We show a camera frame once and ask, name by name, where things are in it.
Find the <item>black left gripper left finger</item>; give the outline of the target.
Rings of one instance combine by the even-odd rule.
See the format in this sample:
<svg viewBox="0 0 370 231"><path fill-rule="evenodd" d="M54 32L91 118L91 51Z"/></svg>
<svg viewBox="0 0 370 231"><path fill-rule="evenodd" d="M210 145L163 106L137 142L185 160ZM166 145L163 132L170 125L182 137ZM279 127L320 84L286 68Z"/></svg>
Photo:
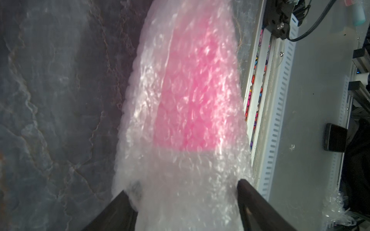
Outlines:
<svg viewBox="0 0 370 231"><path fill-rule="evenodd" d="M83 231L134 231L137 215L122 191Z"/></svg>

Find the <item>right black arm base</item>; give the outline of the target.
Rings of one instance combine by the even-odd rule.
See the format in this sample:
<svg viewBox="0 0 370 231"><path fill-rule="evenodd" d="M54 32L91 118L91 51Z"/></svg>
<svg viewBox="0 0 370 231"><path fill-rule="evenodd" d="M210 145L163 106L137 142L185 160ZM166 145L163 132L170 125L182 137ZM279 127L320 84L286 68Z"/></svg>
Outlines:
<svg viewBox="0 0 370 231"><path fill-rule="evenodd" d="M292 16L301 23L307 10L305 1L267 0L263 17L263 29L282 40L287 38Z"/></svg>

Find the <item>pink plastic wine glass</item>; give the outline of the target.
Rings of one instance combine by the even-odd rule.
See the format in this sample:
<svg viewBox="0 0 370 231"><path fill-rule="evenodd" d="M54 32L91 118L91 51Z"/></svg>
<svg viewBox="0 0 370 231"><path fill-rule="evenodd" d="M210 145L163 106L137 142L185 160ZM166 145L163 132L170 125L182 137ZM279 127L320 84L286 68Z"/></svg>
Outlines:
<svg viewBox="0 0 370 231"><path fill-rule="evenodd" d="M195 152L235 142L242 115L233 32L229 19L205 15L174 30L155 144Z"/></svg>

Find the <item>bubble wrap sheet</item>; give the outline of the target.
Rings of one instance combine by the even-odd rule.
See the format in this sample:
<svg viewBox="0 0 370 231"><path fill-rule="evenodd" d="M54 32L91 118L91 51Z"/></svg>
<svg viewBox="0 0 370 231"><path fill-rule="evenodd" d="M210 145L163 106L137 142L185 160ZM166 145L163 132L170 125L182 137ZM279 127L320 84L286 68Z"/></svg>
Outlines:
<svg viewBox="0 0 370 231"><path fill-rule="evenodd" d="M235 142L214 151L176 151L154 143L154 129L174 30L201 16L229 19L230 1L154 1L147 13L126 89L112 194L124 191L138 212L137 231L241 231L240 179L252 180L251 155L236 60L240 114Z"/></svg>

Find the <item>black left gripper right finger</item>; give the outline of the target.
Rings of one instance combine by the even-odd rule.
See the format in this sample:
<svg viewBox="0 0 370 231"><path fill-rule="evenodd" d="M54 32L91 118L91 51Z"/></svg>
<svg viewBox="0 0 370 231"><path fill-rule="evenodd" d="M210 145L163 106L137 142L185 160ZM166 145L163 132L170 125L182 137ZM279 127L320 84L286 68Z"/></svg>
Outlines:
<svg viewBox="0 0 370 231"><path fill-rule="evenodd" d="M262 231L295 230L247 180L238 181L237 193L241 222L245 231L252 230L247 211L254 216Z"/></svg>

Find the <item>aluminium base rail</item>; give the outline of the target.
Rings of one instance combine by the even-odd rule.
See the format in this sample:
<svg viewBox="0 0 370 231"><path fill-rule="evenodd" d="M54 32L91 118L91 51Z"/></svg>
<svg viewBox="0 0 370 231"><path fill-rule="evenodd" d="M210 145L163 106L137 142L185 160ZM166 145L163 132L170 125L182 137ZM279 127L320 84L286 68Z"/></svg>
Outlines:
<svg viewBox="0 0 370 231"><path fill-rule="evenodd" d="M267 1L258 2L256 21L253 26L251 37L251 49L248 58L248 69L246 71L246 84L243 86L244 94L244 116L247 125L248 147L251 158L254 158L253 146L257 143L257 124L259 115L262 114L261 101L265 87L265 70L268 66L269 47L271 34L265 32L263 26Z"/></svg>

